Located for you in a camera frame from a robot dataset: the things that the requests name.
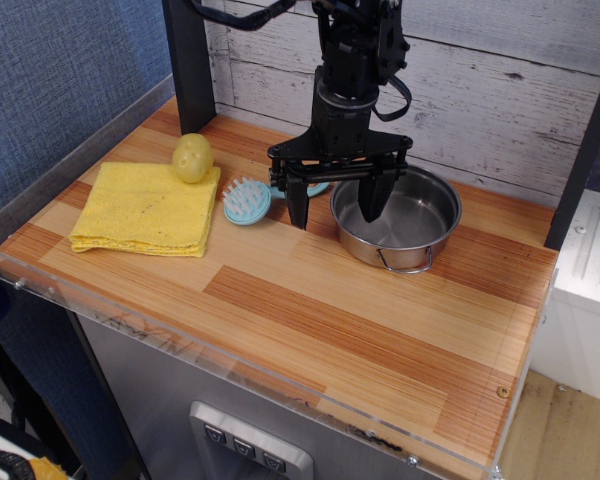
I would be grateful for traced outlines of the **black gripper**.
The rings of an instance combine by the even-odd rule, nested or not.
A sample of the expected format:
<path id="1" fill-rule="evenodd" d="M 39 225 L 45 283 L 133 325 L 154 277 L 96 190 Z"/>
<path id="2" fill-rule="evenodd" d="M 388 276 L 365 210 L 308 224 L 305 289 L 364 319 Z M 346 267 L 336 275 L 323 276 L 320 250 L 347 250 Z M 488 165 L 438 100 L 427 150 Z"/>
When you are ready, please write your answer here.
<path id="1" fill-rule="evenodd" d="M 360 98 L 315 92 L 308 129 L 269 148 L 270 181 L 286 188 L 295 227 L 306 229 L 309 183 L 361 179 L 358 205 L 363 219 L 371 223 L 381 216 L 396 178 L 408 168 L 406 153 L 413 140 L 370 128 L 378 97 L 377 92 Z"/>

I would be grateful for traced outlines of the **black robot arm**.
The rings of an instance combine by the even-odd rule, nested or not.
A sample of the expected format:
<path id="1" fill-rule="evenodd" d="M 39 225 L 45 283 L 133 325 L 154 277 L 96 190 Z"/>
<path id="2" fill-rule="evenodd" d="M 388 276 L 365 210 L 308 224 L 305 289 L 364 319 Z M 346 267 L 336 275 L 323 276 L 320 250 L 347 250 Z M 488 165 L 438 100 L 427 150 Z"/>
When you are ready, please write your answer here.
<path id="1" fill-rule="evenodd" d="M 357 181 L 363 218 L 382 214 L 395 182 L 404 175 L 413 145 L 404 135 L 370 129 L 379 89 L 393 86 L 406 102 L 411 93 L 397 77 L 410 46 L 398 1 L 320 1 L 322 64 L 314 76 L 311 122 L 305 133 L 270 147 L 270 179 L 283 192 L 291 223 L 308 222 L 308 187 Z"/>

